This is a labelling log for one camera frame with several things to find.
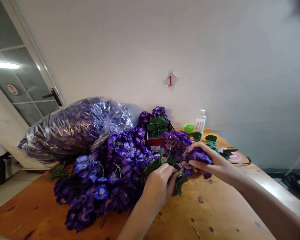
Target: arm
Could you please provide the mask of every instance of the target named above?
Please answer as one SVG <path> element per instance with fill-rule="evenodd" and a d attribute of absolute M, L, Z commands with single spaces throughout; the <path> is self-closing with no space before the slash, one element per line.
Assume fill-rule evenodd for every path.
<path fill-rule="evenodd" d="M 141 240 L 154 218 L 169 201 L 179 172 L 167 163 L 153 171 L 147 179 L 143 193 L 117 240 Z"/>
<path fill-rule="evenodd" d="M 276 199 L 265 188 L 243 174 L 230 162 L 202 142 L 191 145 L 201 147 L 210 156 L 213 165 L 190 161 L 196 168 L 207 171 L 233 186 L 249 203 L 277 240 L 300 240 L 300 218 Z"/>

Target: round wall sticker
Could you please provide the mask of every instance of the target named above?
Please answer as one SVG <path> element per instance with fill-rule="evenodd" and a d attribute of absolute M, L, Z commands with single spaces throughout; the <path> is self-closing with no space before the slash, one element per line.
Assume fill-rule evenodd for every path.
<path fill-rule="evenodd" d="M 173 73 L 170 73 L 164 79 L 164 84 L 167 87 L 173 87 L 176 84 L 176 81 L 177 81 L 176 75 L 174 75 Z"/>
<path fill-rule="evenodd" d="M 18 95 L 19 95 L 19 92 L 18 92 L 17 88 L 16 88 L 14 85 L 8 83 L 8 84 L 6 85 L 6 87 L 7 87 L 8 91 L 9 91 L 12 95 L 15 95 L 15 96 L 18 96 Z"/>

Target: red box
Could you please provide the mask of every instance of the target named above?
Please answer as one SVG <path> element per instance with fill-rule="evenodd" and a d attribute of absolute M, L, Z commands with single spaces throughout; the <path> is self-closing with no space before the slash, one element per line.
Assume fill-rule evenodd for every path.
<path fill-rule="evenodd" d="M 147 130 L 147 145 L 148 148 L 153 150 L 154 153 L 159 152 L 159 149 L 162 145 L 164 145 L 164 141 L 162 137 L 159 138 L 149 138 L 149 131 Z"/>

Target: number 1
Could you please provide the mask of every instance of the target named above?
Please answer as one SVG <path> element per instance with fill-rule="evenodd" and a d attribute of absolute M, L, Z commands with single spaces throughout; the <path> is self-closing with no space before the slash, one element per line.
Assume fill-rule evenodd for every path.
<path fill-rule="evenodd" d="M 170 84 L 169 84 L 169 86 L 173 86 L 173 85 L 172 85 L 172 82 L 171 82 L 172 76 L 170 75 L 170 77 L 168 77 L 168 78 L 170 79 Z"/>

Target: plastic bag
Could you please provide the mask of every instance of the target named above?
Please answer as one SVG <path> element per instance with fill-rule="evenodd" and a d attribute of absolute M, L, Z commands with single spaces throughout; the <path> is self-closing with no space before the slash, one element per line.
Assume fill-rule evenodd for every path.
<path fill-rule="evenodd" d="M 31 126 L 18 144 L 42 163 L 100 146 L 112 133 L 138 124 L 126 106 L 105 97 L 86 98 L 55 111 Z"/>

